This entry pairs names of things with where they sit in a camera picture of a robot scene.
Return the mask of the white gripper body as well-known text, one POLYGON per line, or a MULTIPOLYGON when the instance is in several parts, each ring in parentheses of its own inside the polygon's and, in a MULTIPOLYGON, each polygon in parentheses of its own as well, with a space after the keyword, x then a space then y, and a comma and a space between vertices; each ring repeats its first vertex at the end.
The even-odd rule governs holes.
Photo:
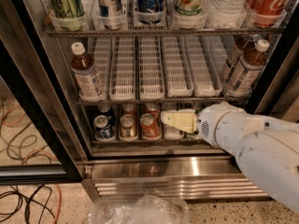
POLYGON ((225 135, 241 127, 245 114, 244 109, 227 102, 208 106, 199 114, 198 132, 213 147, 224 147, 225 135))

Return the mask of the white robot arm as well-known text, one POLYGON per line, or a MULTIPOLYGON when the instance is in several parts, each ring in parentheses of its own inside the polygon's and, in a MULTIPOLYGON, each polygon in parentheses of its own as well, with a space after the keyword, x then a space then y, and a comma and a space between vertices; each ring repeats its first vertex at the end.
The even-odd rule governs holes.
POLYGON ((293 212, 299 213, 299 125, 251 115, 226 102, 197 113, 168 110, 161 122, 185 133, 198 132, 210 145, 235 157, 242 174, 293 212))

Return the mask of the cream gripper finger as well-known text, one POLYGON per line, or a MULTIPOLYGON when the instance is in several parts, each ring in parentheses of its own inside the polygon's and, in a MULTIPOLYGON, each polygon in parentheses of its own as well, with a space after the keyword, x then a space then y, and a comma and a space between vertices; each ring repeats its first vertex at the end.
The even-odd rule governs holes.
POLYGON ((197 115, 193 109, 167 110, 161 112, 161 122, 185 133, 197 131, 197 115))

